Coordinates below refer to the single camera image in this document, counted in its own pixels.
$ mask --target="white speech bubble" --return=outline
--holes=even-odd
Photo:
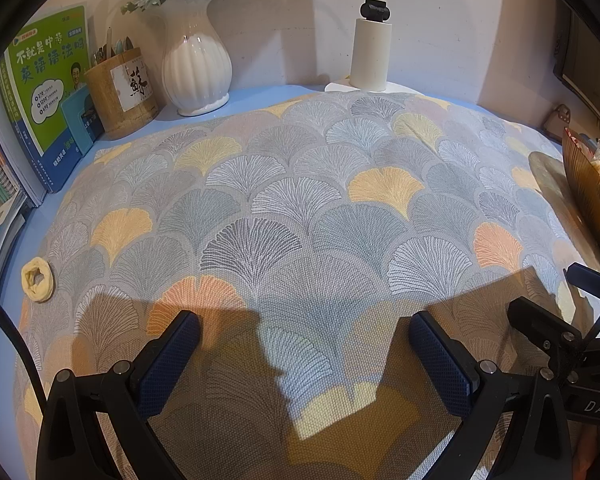
[[[37,86],[31,96],[31,117],[36,124],[42,124],[58,110],[64,83],[61,79],[47,79]]]

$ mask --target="vase base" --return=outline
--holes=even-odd
[[[213,112],[214,110],[218,110],[218,108],[224,106],[226,102],[229,100],[229,94],[227,93],[224,97],[221,97],[215,103],[209,103],[202,108],[198,108],[197,110],[182,110],[178,108],[178,114],[183,117],[196,117],[198,115],[208,114],[209,112]]]

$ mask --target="patterned tablecloth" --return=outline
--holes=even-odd
[[[509,329],[510,300],[582,327],[600,310],[562,273],[600,256],[571,233],[583,227],[560,161],[524,126],[362,92],[100,150],[40,247],[56,291],[24,301],[20,331],[48,387],[199,313],[202,345],[150,420],[189,479],[420,478],[459,420],[407,345],[414,312],[475,358],[532,373],[543,354]],[[14,398],[32,475],[41,415],[20,364]]]

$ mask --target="blue gripper pad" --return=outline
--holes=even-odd
[[[470,362],[466,362],[468,355],[475,363],[469,352],[461,343],[450,339],[428,312],[417,312],[411,318],[409,344],[427,371],[446,410],[451,415],[466,418],[472,409],[472,393],[480,383],[477,372]],[[461,355],[454,358],[456,352]]]
[[[200,341],[200,321],[181,311],[164,333],[149,341],[134,360],[129,388],[142,419],[158,415]]]

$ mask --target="yellow scrunchie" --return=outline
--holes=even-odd
[[[38,273],[42,274],[40,283],[35,282]],[[22,290],[32,301],[42,303],[51,298],[54,293],[54,276],[51,273],[51,267],[38,256],[22,267],[20,277],[22,279]]]

